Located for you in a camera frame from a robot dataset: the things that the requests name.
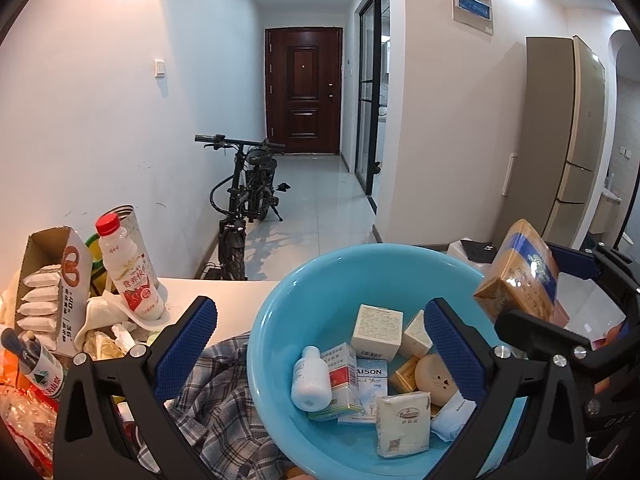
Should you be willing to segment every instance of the red bottle cap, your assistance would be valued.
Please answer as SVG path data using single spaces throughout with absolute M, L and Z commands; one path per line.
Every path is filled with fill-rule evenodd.
M 95 223 L 95 230 L 100 236 L 108 236 L 120 228 L 120 219 L 116 213 L 107 213 L 98 218 Z

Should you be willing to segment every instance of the tile floor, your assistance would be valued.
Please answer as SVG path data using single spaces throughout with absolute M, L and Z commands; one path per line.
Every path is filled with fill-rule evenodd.
M 353 173 L 339 156 L 278 158 L 276 185 L 279 222 L 273 212 L 264 222 L 249 224 L 245 249 L 249 280 L 281 280 L 320 254 L 357 244 L 375 243 L 375 215 Z

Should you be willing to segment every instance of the metal bolt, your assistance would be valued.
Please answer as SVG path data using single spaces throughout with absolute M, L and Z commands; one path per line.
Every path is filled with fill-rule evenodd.
M 566 366 L 566 357 L 564 357 L 563 355 L 560 354 L 556 354 L 554 355 L 554 364 L 556 366 L 559 367 L 565 367 Z
M 577 346 L 574 348 L 574 357 L 576 359 L 584 359 L 587 357 L 587 349 L 584 346 Z
M 144 345 L 135 345 L 131 350 L 129 350 L 129 355 L 131 357 L 142 357 L 146 353 L 146 346 Z
M 500 345 L 494 348 L 494 354 L 498 359 L 508 359 L 511 357 L 511 350 L 504 345 Z
M 86 361 L 86 354 L 76 354 L 74 357 L 74 364 L 80 366 Z
M 600 401 L 591 399 L 587 404 L 587 413 L 589 413 L 589 415 L 597 415 L 600 413 Z

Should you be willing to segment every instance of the plastic bottle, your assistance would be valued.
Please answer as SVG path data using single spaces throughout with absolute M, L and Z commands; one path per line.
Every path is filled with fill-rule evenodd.
M 145 256 L 121 227 L 118 215 L 101 216 L 95 229 L 100 235 L 98 243 L 104 268 L 129 308 L 142 319 L 158 319 L 164 311 L 164 302 L 146 272 Z
M 308 346 L 293 368 L 291 400 L 303 412 L 319 412 L 331 403 L 331 398 L 329 367 L 321 359 L 319 349 Z
M 31 331 L 18 338 L 13 328 L 0 325 L 0 344 L 18 357 L 20 372 L 51 399 L 58 400 L 65 385 L 62 364 Z

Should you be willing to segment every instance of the plaid fabric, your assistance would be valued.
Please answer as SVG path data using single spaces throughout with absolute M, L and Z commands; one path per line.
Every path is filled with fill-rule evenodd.
M 246 373 L 248 342 L 244 334 L 205 349 L 167 410 L 215 478 L 279 480 L 293 464 L 255 410 Z M 138 459 L 159 472 L 146 446 Z

